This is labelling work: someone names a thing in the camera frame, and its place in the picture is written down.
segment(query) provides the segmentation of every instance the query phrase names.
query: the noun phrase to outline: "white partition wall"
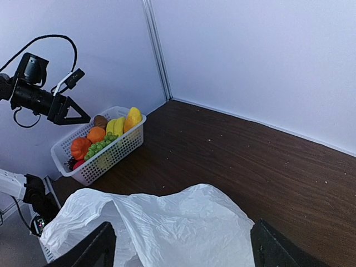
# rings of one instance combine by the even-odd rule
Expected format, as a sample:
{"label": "white partition wall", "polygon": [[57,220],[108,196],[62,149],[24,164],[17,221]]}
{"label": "white partition wall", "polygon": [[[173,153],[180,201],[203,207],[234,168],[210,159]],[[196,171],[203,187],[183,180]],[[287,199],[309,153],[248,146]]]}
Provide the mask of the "white partition wall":
{"label": "white partition wall", "polygon": [[174,98],[356,154],[354,1],[152,5]]}
{"label": "white partition wall", "polygon": [[[71,37],[78,48],[77,67],[86,75],[66,95],[91,116],[115,105],[137,106],[147,114],[165,102],[140,0],[3,1],[0,25],[1,66],[37,36]],[[73,51],[64,40],[38,41],[27,52],[50,61],[47,90],[71,69]],[[20,59],[5,73],[13,75]],[[50,148],[77,126],[56,126],[43,117],[34,128],[23,129],[13,121],[9,102],[0,101],[0,112],[0,168],[58,176]],[[18,119],[29,125],[36,118],[23,110]]]}

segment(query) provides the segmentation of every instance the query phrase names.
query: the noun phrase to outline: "white plastic bag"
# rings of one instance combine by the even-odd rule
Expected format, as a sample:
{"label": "white plastic bag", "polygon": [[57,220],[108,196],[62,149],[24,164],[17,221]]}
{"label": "white plastic bag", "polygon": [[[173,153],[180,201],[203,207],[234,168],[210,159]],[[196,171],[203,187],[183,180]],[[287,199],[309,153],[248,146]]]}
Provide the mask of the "white plastic bag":
{"label": "white plastic bag", "polygon": [[224,193],[205,184],[162,197],[78,190],[40,241],[59,257],[104,221],[117,236],[114,266],[255,266],[253,222]]}

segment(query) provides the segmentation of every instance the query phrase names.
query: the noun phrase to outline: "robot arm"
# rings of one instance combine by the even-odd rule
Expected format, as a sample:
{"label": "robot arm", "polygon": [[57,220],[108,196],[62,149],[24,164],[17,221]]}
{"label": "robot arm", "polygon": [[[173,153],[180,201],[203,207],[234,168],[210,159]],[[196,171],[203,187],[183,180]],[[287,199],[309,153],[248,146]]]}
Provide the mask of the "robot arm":
{"label": "robot arm", "polygon": [[27,178],[22,174],[14,174],[0,169],[0,192],[24,199],[26,193]]}
{"label": "robot arm", "polygon": [[33,210],[47,223],[59,212],[59,208],[46,195],[42,179],[37,176],[14,174],[0,169],[0,192],[32,205]]}

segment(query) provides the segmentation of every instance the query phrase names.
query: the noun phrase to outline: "white basket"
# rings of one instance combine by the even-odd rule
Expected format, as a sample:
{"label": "white basket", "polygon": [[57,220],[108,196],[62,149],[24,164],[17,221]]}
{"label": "white basket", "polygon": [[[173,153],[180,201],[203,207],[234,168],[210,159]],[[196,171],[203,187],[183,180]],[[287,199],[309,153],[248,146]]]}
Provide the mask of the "white basket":
{"label": "white basket", "polygon": [[[113,118],[126,117],[128,112],[129,109],[124,107],[112,107],[103,112],[101,115],[106,117],[108,120],[111,120]],[[86,137],[90,129],[94,127],[93,121],[67,135],[52,146],[52,158],[63,176],[72,176],[81,184],[86,186],[90,185],[106,171],[108,171],[113,165],[117,164],[133,150],[143,144],[145,121],[146,116],[142,115],[142,121],[138,125],[125,133],[123,136],[116,139],[110,145],[106,146],[103,150],[95,154],[95,156],[90,158],[74,171],[70,171],[68,166],[65,165],[65,163],[72,157],[72,142],[78,137]]]}

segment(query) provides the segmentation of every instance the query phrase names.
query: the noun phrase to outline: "brown tabletop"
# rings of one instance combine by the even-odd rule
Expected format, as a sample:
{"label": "brown tabletop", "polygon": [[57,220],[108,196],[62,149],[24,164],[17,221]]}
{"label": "brown tabletop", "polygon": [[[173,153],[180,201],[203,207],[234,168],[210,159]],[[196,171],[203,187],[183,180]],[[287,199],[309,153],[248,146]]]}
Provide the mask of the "brown tabletop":
{"label": "brown tabletop", "polygon": [[[145,143],[90,188],[167,195],[199,183],[225,192],[331,266],[356,263],[356,158],[280,131],[170,101],[148,116]],[[64,202],[82,186],[53,184]]]}

